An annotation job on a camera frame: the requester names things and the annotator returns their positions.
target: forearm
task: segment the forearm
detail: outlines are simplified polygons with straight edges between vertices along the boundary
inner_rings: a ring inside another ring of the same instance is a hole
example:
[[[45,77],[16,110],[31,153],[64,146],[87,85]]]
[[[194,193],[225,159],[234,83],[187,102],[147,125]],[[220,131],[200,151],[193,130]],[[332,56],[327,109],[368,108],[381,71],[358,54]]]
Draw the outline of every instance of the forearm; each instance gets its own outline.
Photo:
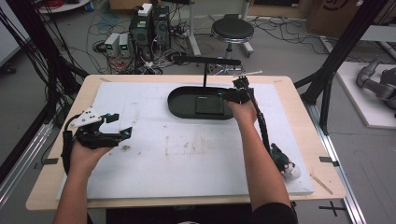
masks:
[[[54,224],[87,223],[88,176],[69,173],[64,184]]]
[[[284,180],[252,123],[239,123],[252,209],[266,203],[290,206]]]

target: electronic equipment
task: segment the electronic equipment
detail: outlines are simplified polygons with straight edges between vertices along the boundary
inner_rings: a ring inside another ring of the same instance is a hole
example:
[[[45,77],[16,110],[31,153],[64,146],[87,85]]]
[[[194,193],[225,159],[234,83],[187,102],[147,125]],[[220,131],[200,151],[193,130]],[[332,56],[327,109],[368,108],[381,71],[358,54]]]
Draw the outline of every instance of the electronic equipment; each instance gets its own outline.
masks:
[[[152,61],[152,49],[156,47],[153,43],[154,24],[151,18],[152,10],[148,16],[139,16],[137,13],[131,18],[129,33],[132,38],[134,54],[137,60]]]
[[[105,47],[108,57],[117,57],[120,53],[120,34],[111,34],[105,42]]]
[[[161,49],[171,48],[169,6],[157,6],[153,9],[153,20],[157,46]]]
[[[144,3],[142,5],[143,9],[140,9],[139,11],[137,11],[137,15],[138,16],[149,16],[151,10],[152,10],[152,4],[149,3]]]
[[[121,57],[131,57],[129,34],[120,34],[120,54]]]

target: power supply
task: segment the power supply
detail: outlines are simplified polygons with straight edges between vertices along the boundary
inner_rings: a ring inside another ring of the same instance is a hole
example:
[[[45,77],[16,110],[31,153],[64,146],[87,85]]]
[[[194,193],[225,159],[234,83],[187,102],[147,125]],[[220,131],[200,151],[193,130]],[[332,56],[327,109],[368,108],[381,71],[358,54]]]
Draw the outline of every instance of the power supply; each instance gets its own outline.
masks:
[[[121,57],[131,57],[129,34],[120,34],[120,53]]]
[[[108,57],[117,57],[120,53],[120,34],[111,34],[105,42],[105,47]]]

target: black stool seat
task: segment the black stool seat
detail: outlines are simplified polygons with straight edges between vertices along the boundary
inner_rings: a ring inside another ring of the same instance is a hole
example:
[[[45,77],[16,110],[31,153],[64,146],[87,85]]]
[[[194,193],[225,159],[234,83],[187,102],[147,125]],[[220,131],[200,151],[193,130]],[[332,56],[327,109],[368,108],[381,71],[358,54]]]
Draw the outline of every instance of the black stool seat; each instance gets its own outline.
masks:
[[[212,25],[212,34],[225,42],[245,43],[253,37],[254,28],[247,21],[237,18],[224,18]]]

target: black tray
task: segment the black tray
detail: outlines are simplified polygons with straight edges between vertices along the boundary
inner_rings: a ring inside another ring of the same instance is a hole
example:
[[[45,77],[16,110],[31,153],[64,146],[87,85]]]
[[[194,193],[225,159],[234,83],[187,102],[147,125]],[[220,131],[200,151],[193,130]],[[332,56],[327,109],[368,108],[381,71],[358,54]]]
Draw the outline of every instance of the black tray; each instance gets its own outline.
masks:
[[[169,111],[182,119],[231,119],[233,111],[228,107],[218,87],[179,87],[168,96]]]

